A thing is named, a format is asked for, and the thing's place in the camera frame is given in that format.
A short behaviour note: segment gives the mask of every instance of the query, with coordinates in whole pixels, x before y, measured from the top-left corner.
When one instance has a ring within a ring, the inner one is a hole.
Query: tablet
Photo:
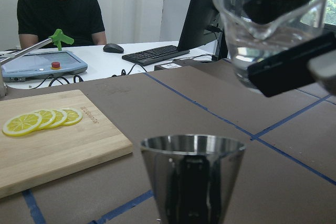
[[[48,76],[56,78],[75,75],[85,72],[88,65],[72,52],[65,50],[26,54],[1,68],[5,82],[24,82],[30,79],[45,79]]]

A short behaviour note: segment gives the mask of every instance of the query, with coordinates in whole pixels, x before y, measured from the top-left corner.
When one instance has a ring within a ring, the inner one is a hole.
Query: computer keyboard
[[[122,59],[137,63],[142,66],[153,64],[159,61],[171,59],[180,55],[189,53],[189,50],[178,51],[177,47],[169,45],[164,47],[157,47],[146,51],[135,52],[129,55],[123,55]]]

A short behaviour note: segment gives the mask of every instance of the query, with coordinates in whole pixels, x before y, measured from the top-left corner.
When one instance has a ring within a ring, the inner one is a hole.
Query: black t-shirt
[[[61,29],[75,40],[62,46],[94,45],[91,34],[105,31],[97,0],[18,0],[17,19],[19,34],[34,34],[42,41]]]

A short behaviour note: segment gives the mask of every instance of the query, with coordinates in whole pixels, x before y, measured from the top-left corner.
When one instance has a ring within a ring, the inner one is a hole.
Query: wooden cutting board
[[[33,110],[67,107],[81,110],[83,119],[20,137],[0,132],[0,198],[132,152],[132,143],[80,90],[0,101],[0,126]]]

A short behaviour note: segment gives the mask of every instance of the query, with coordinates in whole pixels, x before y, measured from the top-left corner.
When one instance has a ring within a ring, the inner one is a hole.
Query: brown table
[[[35,90],[81,90],[134,152],[0,199],[1,223],[157,223],[139,150],[144,138],[211,134],[247,150],[225,223],[336,223],[336,98],[312,84],[265,98],[224,60]]]

